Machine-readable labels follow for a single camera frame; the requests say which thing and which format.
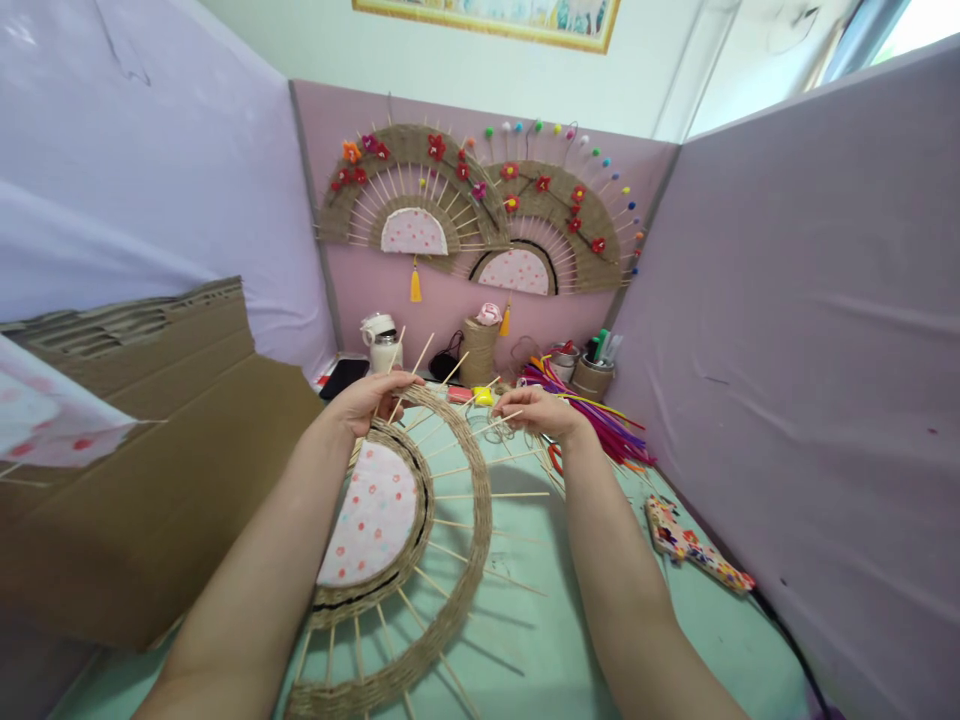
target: scissors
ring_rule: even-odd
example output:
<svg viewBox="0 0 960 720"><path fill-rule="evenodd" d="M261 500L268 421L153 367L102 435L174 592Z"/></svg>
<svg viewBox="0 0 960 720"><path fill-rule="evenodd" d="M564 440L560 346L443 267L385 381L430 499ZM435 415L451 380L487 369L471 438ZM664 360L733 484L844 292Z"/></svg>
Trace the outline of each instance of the scissors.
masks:
<svg viewBox="0 0 960 720"><path fill-rule="evenodd" d="M560 461L563 460L563 453L560 452L560 446L550 439L549 435L540 433L541 437L547 441L547 454L550 456L550 462L553 463L553 469L563 477L563 466Z"/></svg>

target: yellow tassel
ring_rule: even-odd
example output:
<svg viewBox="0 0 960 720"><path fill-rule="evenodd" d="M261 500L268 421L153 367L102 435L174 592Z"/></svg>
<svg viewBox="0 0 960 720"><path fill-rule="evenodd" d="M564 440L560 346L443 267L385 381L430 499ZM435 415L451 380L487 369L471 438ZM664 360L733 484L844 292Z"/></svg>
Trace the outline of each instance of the yellow tassel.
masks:
<svg viewBox="0 0 960 720"><path fill-rule="evenodd" d="M507 309L503 311L503 322L500 323L500 337L510 334L510 299L507 299Z"/></svg>
<svg viewBox="0 0 960 720"><path fill-rule="evenodd" d="M420 295L420 273L417 272L417 256L413 256L413 277L410 278L410 302L423 302Z"/></svg>

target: green table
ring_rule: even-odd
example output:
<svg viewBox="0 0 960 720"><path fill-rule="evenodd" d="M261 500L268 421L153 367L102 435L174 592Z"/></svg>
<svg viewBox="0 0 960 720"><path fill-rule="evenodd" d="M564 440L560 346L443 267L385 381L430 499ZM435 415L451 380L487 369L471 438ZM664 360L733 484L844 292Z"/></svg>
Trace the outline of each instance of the green table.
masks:
<svg viewBox="0 0 960 720"><path fill-rule="evenodd" d="M471 424L487 424L488 411L474 408ZM409 421L417 411L408 415ZM413 431L415 438L434 428L431 418ZM446 428L432 433L422 446L425 455L449 444ZM478 440L488 460L528 452L522 433L502 440L493 432ZM435 473L463 467L459 448L430 459ZM658 493L677 503L679 521L704 537L703 530L687 514L669 486L654 471L649 482ZM494 493L550 491L549 497L494 498L496 530L541 541L531 543L494 535L487 566L546 593L541 597L504 580L487 576L473 605L473 618L447 648L447 658L466 687L472 701L488 718L602 718L617 717L610 693L590 648L580 605L576 577L567 545L564 501L546 478L536 456L490 466ZM646 528L643 500L651 488L634 474L618 474L624 493L634 506L638 521ZM438 495L469 492L466 473L438 478ZM470 524L471 500L438 502L438 519ZM469 530L435 525L431 540L462 555L470 542ZM767 620L746 600L725 590L695 567L662 563L674 607L684 632L720 681L751 717L792 720L809 717L805 683L800 666L786 643ZM462 570L460 562L442 552L427 550L423 570L444 589L450 590ZM405 591L425 622L445 602L442 595L414 575ZM397 652L420 636L413 617L399 598L383 605ZM376 672L389 660L389 651L375 611L361 618L363 666ZM305 636L294 651L275 717L282 717ZM327 631L314 633L303 676L323 682L327 673ZM159 674L172 642L145 655L109 652L101 655L85 676L60 703L55 720L130 717ZM357 676L356 639L352 623L338 627L331 674L334 682ZM450 675L438 663L410 693L419 720L469 717ZM372 717L402 718L402 703Z"/></svg>

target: cardboard box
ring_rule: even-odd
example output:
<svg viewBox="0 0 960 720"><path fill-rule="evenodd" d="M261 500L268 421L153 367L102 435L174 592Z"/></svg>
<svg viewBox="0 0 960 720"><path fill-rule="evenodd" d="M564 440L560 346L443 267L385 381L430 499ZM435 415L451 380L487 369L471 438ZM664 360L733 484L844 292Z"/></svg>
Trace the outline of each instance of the cardboard box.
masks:
<svg viewBox="0 0 960 720"><path fill-rule="evenodd" d="M0 605L146 649L199 595L320 402L299 368L255 354L239 278L0 332L138 420L164 421L86 468L11 473L49 488L0 484Z"/></svg>

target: jute spool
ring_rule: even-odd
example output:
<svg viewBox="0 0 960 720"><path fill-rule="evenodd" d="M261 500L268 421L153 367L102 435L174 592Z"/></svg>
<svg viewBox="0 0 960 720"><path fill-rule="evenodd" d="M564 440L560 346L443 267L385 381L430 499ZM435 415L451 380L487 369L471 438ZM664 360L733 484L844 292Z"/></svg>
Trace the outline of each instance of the jute spool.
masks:
<svg viewBox="0 0 960 720"><path fill-rule="evenodd" d="M476 318L464 319L460 352L470 353L460 366L460 382L464 387L486 385L496 377L493 371L493 348L499 334L499 325L488 327L481 325Z"/></svg>
<svg viewBox="0 0 960 720"><path fill-rule="evenodd" d="M613 380L612 365L598 365L583 356L577 361L570 385L573 391L587 400L601 402Z"/></svg>

